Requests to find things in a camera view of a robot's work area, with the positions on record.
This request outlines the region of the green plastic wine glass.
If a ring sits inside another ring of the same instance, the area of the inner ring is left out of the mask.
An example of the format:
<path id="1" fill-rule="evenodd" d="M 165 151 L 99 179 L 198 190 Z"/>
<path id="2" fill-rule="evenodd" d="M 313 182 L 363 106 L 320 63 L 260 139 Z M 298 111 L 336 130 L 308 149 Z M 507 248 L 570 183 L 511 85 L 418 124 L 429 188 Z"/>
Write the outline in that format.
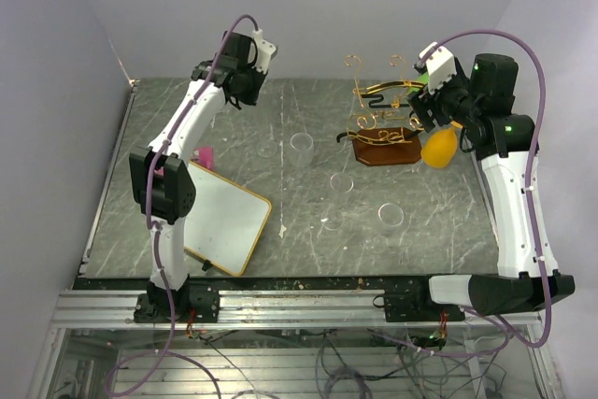
<path id="1" fill-rule="evenodd" d="M 417 78 L 417 82 L 422 85 L 427 85 L 429 82 L 429 74 L 428 73 L 420 74 Z"/>

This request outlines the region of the orange plastic wine glass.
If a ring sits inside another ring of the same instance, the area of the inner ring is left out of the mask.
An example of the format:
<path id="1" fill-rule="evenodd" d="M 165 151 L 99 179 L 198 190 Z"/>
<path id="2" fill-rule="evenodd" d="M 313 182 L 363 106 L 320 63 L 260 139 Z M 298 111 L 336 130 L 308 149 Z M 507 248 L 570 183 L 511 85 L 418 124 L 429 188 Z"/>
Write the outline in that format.
<path id="1" fill-rule="evenodd" d="M 457 132 L 462 128 L 459 123 L 452 121 L 449 128 L 435 132 L 422 147 L 421 159 L 432 168 L 446 168 L 457 152 Z"/>

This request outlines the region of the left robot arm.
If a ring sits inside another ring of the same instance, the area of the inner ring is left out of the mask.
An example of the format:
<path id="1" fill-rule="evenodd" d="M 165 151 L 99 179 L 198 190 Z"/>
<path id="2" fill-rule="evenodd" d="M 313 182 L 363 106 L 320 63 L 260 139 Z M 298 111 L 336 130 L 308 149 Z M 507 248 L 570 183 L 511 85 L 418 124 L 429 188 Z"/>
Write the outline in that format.
<path id="1" fill-rule="evenodd" d="M 163 130 L 129 154 L 132 193 L 149 229 L 152 271 L 137 321 L 181 321 L 192 308 L 183 236 L 196 201 L 189 164 L 197 142 L 227 104 L 255 106 L 278 48 L 257 28 L 227 31 L 219 50 L 192 71 L 187 92 Z"/>

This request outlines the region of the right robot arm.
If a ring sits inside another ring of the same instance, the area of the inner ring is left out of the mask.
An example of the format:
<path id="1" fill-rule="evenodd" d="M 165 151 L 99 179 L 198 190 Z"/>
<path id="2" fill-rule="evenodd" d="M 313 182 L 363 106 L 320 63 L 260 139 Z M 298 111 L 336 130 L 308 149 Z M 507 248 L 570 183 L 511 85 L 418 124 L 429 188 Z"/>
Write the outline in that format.
<path id="1" fill-rule="evenodd" d="M 552 254 L 540 205 L 531 213 L 527 200 L 538 197 L 537 162 L 530 161 L 534 120 L 512 111 L 519 66 L 505 55 L 481 53 L 471 74 L 446 48 L 423 51 L 428 81 L 408 98 L 427 132 L 456 122 L 469 142 L 490 189 L 498 240 L 495 275 L 433 276 L 429 288 L 413 295 L 413 312 L 432 320 L 445 305 L 471 307 L 480 315 L 539 311 L 547 302 L 572 295 L 572 276 L 560 273 Z"/>

